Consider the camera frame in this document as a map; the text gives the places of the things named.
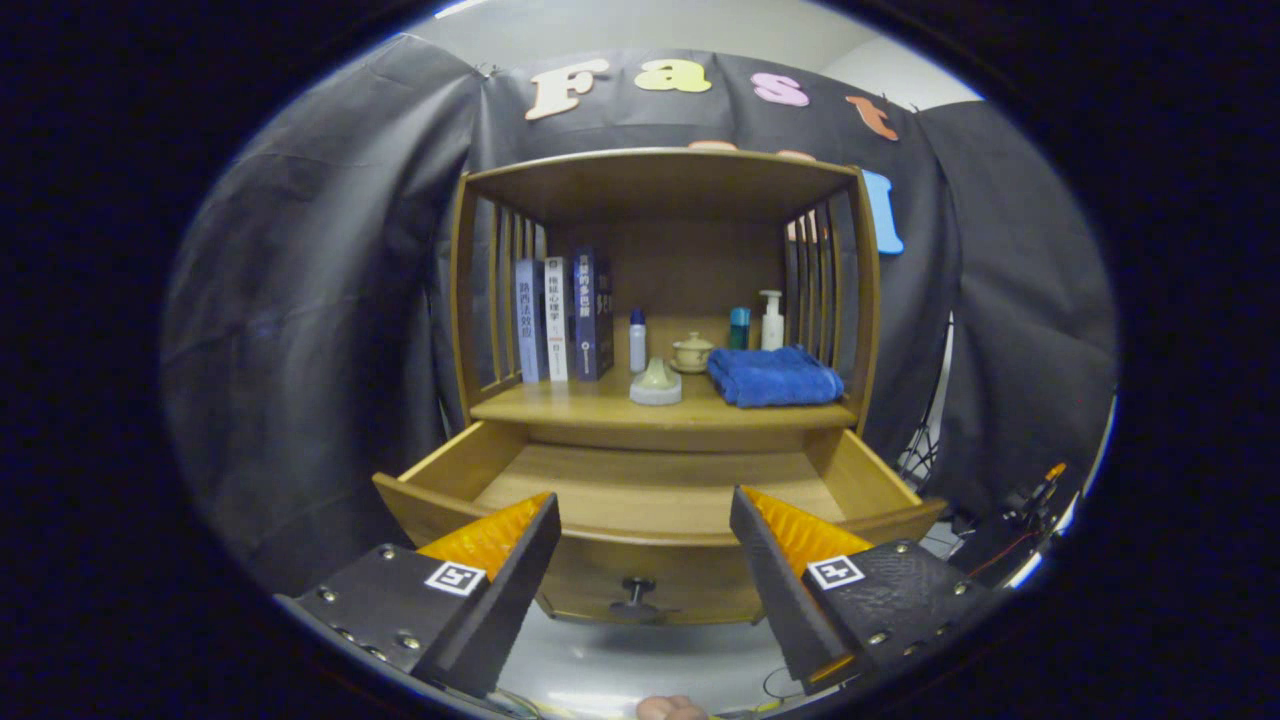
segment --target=lotion bottle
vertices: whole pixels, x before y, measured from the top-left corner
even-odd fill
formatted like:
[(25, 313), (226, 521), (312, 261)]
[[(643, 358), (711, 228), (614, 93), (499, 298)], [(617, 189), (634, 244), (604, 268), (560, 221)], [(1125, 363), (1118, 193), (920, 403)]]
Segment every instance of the lotion bottle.
[(649, 354), (645, 351), (644, 310), (636, 307), (631, 310), (631, 357), (628, 365), (632, 373), (643, 373), (649, 363)]
[(769, 306), (764, 309), (760, 318), (760, 350), (777, 350), (782, 347), (782, 315), (778, 314), (778, 299), (782, 292), (777, 290), (762, 290), (760, 295), (768, 297)]

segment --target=white book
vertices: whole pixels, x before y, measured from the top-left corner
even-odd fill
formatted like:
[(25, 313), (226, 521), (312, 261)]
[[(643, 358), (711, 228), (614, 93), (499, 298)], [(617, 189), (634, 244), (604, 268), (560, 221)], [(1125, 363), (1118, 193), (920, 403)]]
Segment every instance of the white book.
[(568, 329), (564, 318), (564, 258), (547, 259), (547, 369), (552, 382), (568, 380)]

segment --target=dark blue book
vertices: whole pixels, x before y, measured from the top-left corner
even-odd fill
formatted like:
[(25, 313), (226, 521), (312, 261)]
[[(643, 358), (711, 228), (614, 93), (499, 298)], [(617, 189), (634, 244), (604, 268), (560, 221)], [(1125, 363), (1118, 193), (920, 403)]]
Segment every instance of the dark blue book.
[(609, 260), (599, 249), (573, 252), (573, 293), (576, 375), (598, 380), (613, 366), (613, 282)]

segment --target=blue towel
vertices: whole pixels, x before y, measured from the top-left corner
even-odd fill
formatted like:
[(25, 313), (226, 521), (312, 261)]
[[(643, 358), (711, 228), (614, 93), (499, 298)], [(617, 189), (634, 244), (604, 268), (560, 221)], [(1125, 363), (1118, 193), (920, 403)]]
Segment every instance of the blue towel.
[(716, 388), (739, 407), (822, 405), (845, 392), (835, 370), (796, 345), (778, 350), (726, 350), (707, 359)]

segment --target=ceramic lid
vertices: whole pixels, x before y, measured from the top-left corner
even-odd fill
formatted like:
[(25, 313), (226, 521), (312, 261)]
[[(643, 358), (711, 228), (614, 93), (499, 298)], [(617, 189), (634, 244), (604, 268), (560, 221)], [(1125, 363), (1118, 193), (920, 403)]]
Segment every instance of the ceramic lid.
[(698, 337), (696, 332), (690, 332), (686, 340), (678, 340), (671, 345), (680, 350), (713, 350), (716, 347), (714, 345)]

